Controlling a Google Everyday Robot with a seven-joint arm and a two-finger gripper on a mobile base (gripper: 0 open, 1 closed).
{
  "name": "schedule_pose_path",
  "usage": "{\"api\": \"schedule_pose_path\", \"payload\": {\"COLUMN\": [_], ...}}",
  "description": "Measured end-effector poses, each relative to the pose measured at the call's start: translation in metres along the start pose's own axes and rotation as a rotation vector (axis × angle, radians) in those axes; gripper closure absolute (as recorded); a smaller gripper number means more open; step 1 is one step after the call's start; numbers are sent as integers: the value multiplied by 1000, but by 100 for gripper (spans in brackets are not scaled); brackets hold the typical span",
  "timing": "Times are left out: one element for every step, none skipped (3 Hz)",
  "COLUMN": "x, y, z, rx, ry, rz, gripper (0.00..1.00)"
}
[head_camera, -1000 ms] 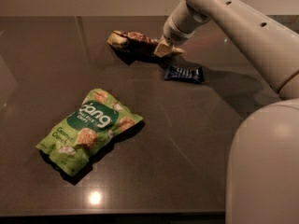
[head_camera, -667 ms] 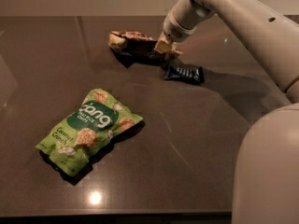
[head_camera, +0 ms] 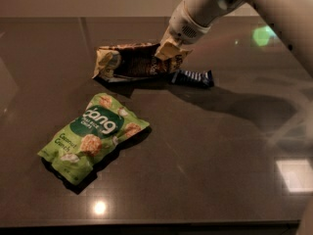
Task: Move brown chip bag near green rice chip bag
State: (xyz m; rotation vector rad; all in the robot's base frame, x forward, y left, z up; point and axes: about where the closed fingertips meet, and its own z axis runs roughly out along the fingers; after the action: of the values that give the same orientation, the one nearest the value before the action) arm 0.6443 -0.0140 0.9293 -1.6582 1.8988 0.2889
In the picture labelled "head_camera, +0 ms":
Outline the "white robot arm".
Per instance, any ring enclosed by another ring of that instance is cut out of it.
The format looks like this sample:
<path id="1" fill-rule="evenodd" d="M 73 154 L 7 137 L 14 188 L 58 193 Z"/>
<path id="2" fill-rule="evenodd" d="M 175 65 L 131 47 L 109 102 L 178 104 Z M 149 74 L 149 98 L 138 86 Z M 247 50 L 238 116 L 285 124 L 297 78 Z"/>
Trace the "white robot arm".
<path id="1" fill-rule="evenodd" d="M 313 75 L 313 0 L 182 0 L 160 40 L 156 56 L 168 60 L 207 34 L 217 19 L 248 3 Z"/>

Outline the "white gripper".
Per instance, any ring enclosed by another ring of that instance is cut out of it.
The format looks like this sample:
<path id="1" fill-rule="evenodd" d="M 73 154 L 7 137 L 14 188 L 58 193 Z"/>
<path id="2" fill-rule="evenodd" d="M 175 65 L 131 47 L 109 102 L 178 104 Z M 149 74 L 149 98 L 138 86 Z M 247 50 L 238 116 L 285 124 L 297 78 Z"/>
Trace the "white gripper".
<path id="1" fill-rule="evenodd" d="M 209 32 L 209 26 L 196 23 L 184 4 L 174 10 L 155 56 L 162 61 L 182 55 L 181 45 L 195 44 Z"/>

